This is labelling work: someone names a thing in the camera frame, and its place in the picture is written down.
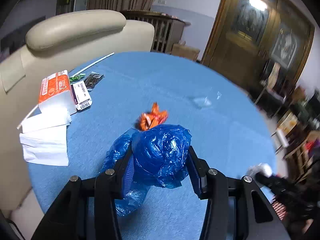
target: white plastic rod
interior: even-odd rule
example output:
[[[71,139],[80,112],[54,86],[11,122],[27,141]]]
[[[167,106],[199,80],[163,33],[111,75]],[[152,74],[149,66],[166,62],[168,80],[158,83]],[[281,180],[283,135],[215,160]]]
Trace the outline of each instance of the white plastic rod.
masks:
[[[114,54],[114,52],[112,52],[112,53],[109,54],[109,55],[106,55],[106,56],[102,57],[101,59],[98,59],[97,61],[95,61],[95,62],[91,63],[90,65],[86,66],[85,68],[81,69],[81,70],[78,71],[76,74],[72,75],[71,77],[74,77],[75,75],[78,75],[78,74],[82,73],[83,71],[85,71],[85,70],[88,69],[89,67],[91,67],[91,66],[93,66],[94,64],[96,64],[96,63],[104,60],[104,59],[107,58],[107,57],[112,56],[113,54]]]

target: blue tablecloth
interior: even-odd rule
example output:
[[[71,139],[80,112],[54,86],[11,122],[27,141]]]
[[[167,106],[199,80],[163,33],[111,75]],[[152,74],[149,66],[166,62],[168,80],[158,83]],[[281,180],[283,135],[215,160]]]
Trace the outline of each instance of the blue tablecloth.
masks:
[[[91,107],[72,115],[67,128],[69,166],[28,164],[44,212],[72,175],[81,179],[96,176],[113,141],[134,127],[155,101],[169,112],[166,123],[190,130],[191,145],[210,167],[234,178],[261,162],[275,171],[275,152],[263,118],[244,93],[215,71],[184,58],[151,52],[118,53],[85,73],[91,71],[105,77],[90,92]],[[206,108],[192,101],[206,97],[212,103]],[[119,219],[122,237],[198,239],[206,205],[206,200],[194,194],[188,177],[179,188],[152,187],[139,210]],[[94,233],[92,217],[90,212],[89,235]]]

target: white cloth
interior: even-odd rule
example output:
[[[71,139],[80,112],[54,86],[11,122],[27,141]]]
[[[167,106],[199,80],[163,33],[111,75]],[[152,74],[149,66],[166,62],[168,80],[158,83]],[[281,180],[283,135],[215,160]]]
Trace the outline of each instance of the white cloth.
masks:
[[[25,161],[68,166],[67,125],[70,121],[70,115],[64,110],[38,114],[23,121],[20,143]]]
[[[42,114],[37,114],[35,116],[29,117],[28,119],[22,121],[22,132],[28,133],[32,131],[37,131],[49,127],[54,127],[58,125],[69,125],[71,122],[71,116],[67,109],[56,109],[51,112],[46,112]]]

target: wooden door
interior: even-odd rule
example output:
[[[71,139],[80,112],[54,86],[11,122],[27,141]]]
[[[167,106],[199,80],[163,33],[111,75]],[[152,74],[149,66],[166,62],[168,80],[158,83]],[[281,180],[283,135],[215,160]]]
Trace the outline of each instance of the wooden door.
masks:
[[[201,63],[239,85],[261,90],[259,79],[268,58],[287,68],[294,85],[307,61],[314,26],[289,0],[221,0]]]
[[[297,80],[310,36],[310,25],[283,0],[278,1],[279,18],[272,31],[273,42],[268,57],[287,69],[286,78]]]
[[[249,89],[258,84],[272,46],[273,26],[278,19],[276,0],[229,0],[223,28],[208,66],[238,86]]]

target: white paper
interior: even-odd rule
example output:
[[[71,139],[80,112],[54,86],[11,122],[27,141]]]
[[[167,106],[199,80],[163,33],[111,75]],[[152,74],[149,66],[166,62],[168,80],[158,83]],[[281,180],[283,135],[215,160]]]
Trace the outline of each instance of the white paper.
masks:
[[[83,110],[92,105],[91,96],[83,80],[75,84],[72,84],[71,86],[73,86],[73,91],[74,91],[75,101],[76,101],[76,108],[78,110]]]
[[[71,116],[67,109],[52,109],[52,111],[29,117],[24,120],[22,125],[22,132],[29,133],[58,125],[69,125]]]
[[[23,158],[30,163],[68,166],[67,126],[20,134]]]

